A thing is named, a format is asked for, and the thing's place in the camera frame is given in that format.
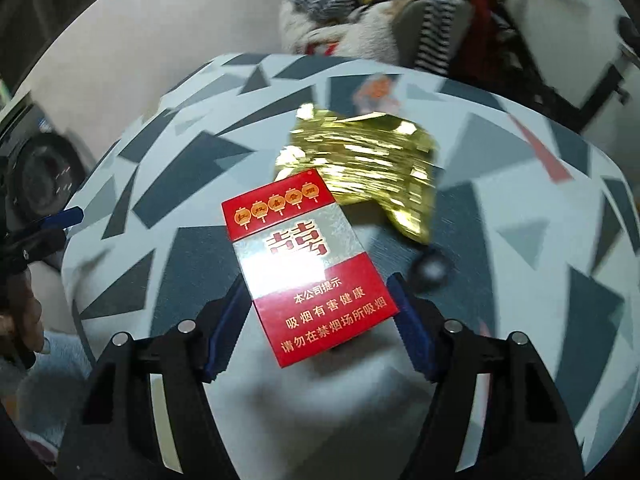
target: tabletop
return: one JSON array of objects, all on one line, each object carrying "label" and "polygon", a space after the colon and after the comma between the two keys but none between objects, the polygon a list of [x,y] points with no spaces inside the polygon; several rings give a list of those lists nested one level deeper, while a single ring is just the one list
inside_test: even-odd
[{"label": "tabletop", "polygon": [[[485,335],[526,332],[568,407],[587,470],[640,401],[638,214],[622,172],[560,124],[500,96],[369,60],[228,54],[135,121],[69,206],[66,298],[97,358],[120,331],[164,333],[239,272],[220,203],[274,178],[296,109],[363,113],[380,74],[388,107],[438,143],[432,239],[452,259],[429,298]],[[383,278],[418,255],[379,208],[344,208]],[[476,398],[482,397],[482,381]],[[252,310],[207,397],[241,478],[397,478],[431,388],[392,320],[284,370]],[[474,462],[475,408],[460,467]]]}]

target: crumpled gold wrapper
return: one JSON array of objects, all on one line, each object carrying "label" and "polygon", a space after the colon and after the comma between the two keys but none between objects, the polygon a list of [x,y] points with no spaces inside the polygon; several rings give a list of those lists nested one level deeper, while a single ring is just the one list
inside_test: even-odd
[{"label": "crumpled gold wrapper", "polygon": [[338,204],[375,200],[403,235],[425,244],[436,149],[411,121],[380,112],[344,118],[304,104],[276,160],[276,180],[316,168]]}]

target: fingernail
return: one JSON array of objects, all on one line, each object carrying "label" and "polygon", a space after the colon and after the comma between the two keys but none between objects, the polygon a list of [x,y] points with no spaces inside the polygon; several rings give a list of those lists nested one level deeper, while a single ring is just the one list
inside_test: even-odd
[{"label": "fingernail", "polygon": [[41,354],[49,355],[51,353],[51,343],[47,338],[44,338],[44,345],[42,345],[42,350],[40,350]]}]

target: hand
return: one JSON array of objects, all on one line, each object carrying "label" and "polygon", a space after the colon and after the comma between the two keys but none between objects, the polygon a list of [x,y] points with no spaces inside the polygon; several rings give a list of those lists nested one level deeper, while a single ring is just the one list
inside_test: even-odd
[{"label": "hand", "polygon": [[0,354],[13,355],[10,340],[20,333],[24,345],[33,352],[42,352],[45,345],[42,326],[42,306],[31,290],[29,269],[6,280],[8,305],[0,305]]}]

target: pink triangle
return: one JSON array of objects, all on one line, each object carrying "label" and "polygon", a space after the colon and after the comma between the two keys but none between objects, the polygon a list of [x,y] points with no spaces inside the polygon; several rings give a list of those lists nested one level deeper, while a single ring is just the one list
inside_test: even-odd
[{"label": "pink triangle", "polygon": [[565,180],[573,180],[574,178],[571,176],[571,173],[567,171],[567,169],[562,165],[562,162],[558,160],[558,158],[551,153],[544,144],[538,139],[531,130],[529,130],[524,124],[522,124],[519,120],[517,120],[511,114],[509,117],[516,123],[516,126],[519,127],[522,134],[525,136],[531,147],[533,148],[534,153],[536,153],[536,157],[542,165],[545,167],[546,172],[549,174],[549,178],[555,184],[560,184]]}]

